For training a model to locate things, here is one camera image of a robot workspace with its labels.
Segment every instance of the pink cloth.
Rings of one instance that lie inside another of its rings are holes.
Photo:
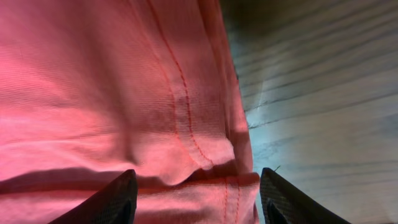
[[[256,223],[218,1],[0,2],[0,223],[45,223],[126,169],[134,223]]]

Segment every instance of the wood grain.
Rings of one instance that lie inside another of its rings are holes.
[[[398,222],[398,1],[221,5],[254,170],[349,222]]]

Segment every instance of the wooden table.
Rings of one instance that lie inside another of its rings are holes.
[[[255,171],[349,222],[398,222],[398,1],[222,7]]]

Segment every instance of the stitching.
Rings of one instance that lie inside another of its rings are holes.
[[[241,197],[241,188],[239,186],[239,179],[236,179],[236,183],[238,184],[238,200],[236,201],[236,214],[235,214],[235,224],[238,223],[239,220],[239,198]]]
[[[164,41],[164,43],[165,43],[167,49],[169,50],[169,52],[170,52],[170,54],[171,54],[171,56],[172,56],[172,58],[173,58],[173,61],[175,62],[176,66],[177,66],[177,68],[178,68],[178,71],[180,72],[180,78],[182,79],[182,83],[183,83],[183,85],[184,85],[184,90],[185,90],[185,100],[186,100],[186,102],[187,102],[188,127],[189,127],[189,132],[190,132],[191,140],[193,141],[195,147],[198,149],[198,151],[199,151],[200,154],[203,156],[203,158],[205,158],[208,162],[210,162],[210,164],[214,167],[214,162],[213,162],[211,159],[207,158],[207,157],[204,155],[204,153],[203,153],[202,150],[200,149],[198,143],[196,142],[195,138],[193,137],[192,116],[191,116],[191,107],[190,107],[190,99],[189,99],[189,95],[188,95],[187,82],[186,82],[185,77],[184,77],[184,75],[183,75],[181,66],[180,66],[180,64],[178,63],[177,59],[175,58],[175,55],[174,55],[174,53],[173,53],[173,51],[172,51],[172,49],[171,49],[169,43],[167,42],[167,40],[166,40],[166,38],[165,38],[165,35],[164,35],[164,33],[163,33],[163,30],[160,28],[160,20],[159,20],[159,18],[157,17],[157,14],[156,14],[156,12],[155,12],[154,6],[152,5],[151,0],[147,0],[147,2],[148,2],[148,5],[149,5],[149,7],[150,7],[150,10],[152,11],[152,13],[153,13],[153,15],[154,15],[155,22],[156,22],[156,25],[157,25],[157,27],[158,27],[160,36],[162,37],[162,40]]]
[[[226,203],[228,199],[228,186],[227,186],[227,180],[225,177],[225,200],[224,200],[224,223],[226,223]]]
[[[139,21],[139,19],[138,19],[136,13],[135,13],[135,11],[134,11],[134,8],[133,8],[133,6],[131,5],[130,2],[129,2],[129,5],[130,5],[130,7],[131,7],[131,9],[132,9],[132,12],[133,12],[132,14],[133,14],[133,16],[137,19],[137,21]],[[160,68],[160,70],[161,70],[161,72],[162,72],[164,78],[166,79],[166,85],[167,85],[167,88],[168,88],[168,91],[169,91],[169,95],[170,95],[170,97],[171,97],[171,99],[172,99],[173,120],[174,120],[174,134],[175,134],[176,137],[177,137],[177,140],[178,140],[178,143],[180,144],[180,147],[181,147],[183,150],[188,151],[188,150],[185,149],[184,145],[182,144],[182,140],[181,140],[181,138],[180,138],[180,133],[179,133],[179,131],[178,131],[178,127],[177,127],[177,115],[176,115],[176,106],[175,106],[175,97],[174,97],[174,94],[173,94],[173,91],[172,91],[172,88],[171,88],[170,79],[168,78],[167,73],[166,73],[166,71],[164,70],[164,67],[163,67],[162,64],[161,64],[160,59],[158,58],[158,56],[156,56],[156,54],[155,54],[155,52],[154,52],[154,49],[153,49],[152,46],[150,45],[149,39],[148,39],[148,37],[145,35],[145,32],[143,31],[144,29],[142,28],[141,22],[139,21],[138,24],[139,24],[140,30],[142,30],[142,33],[143,33],[143,36],[144,36],[144,40],[145,40],[145,42],[146,42],[146,45],[147,45],[148,48],[150,49],[150,52],[151,52],[152,56],[156,59],[156,62],[157,62],[157,64],[159,65],[159,68]],[[198,165],[198,167],[200,167],[201,169],[203,169],[202,166],[199,165],[198,162],[196,162],[195,160],[193,160],[193,158],[191,157],[191,155],[190,155],[189,153],[188,153],[188,157],[191,159],[192,162],[194,162],[196,165]]]

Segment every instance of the red fabric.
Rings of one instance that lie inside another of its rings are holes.
[[[126,169],[134,223],[256,223],[259,177],[215,0],[0,2],[0,222]]]

